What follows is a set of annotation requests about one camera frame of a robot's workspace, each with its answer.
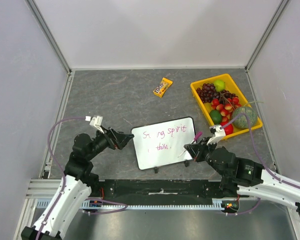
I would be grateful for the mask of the pink whiteboard marker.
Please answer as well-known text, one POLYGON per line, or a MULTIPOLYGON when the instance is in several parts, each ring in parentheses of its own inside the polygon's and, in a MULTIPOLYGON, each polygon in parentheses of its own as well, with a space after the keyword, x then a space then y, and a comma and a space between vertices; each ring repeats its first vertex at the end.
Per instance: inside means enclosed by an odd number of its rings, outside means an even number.
MULTIPOLYGON (((190 142, 190 144, 193 144, 195 143, 198 138, 202 135, 203 133, 201 131, 199 131, 195 136, 194 136, 194 139, 190 142)), ((181 157, 184 153, 186 152, 186 149, 183 148, 182 152, 179 154, 178 158, 181 157)))

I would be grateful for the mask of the white whiteboard black frame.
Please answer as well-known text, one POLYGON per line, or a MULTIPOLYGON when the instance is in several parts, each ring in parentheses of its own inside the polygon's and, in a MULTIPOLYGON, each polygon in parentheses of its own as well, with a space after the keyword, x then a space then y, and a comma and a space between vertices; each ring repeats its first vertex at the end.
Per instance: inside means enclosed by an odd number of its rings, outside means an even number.
POLYGON ((184 148, 196 135, 194 120, 190 116, 133 127, 131 134, 134 135, 132 141, 140 170, 192 159, 184 148))

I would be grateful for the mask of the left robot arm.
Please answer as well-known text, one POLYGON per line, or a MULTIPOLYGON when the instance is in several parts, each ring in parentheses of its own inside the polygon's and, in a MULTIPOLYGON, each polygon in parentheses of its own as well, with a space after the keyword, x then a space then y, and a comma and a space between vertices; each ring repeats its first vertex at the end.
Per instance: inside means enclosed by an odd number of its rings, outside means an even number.
POLYGON ((100 191, 99 176, 92 173, 91 160, 109 148, 122 150, 133 134, 103 128, 91 138, 81 133, 74 138, 72 152, 60 185, 43 214, 21 232, 23 240, 62 240, 82 203, 100 191))

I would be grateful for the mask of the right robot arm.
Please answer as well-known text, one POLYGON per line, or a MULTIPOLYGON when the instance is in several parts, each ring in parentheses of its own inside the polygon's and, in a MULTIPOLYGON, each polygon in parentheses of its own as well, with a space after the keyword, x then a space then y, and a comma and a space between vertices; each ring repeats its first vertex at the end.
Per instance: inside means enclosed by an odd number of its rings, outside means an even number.
POLYGON ((221 176, 219 191, 223 196, 256 197, 289 207, 300 216, 300 182, 209 141, 204 138, 184 148, 195 162, 207 162, 221 176))

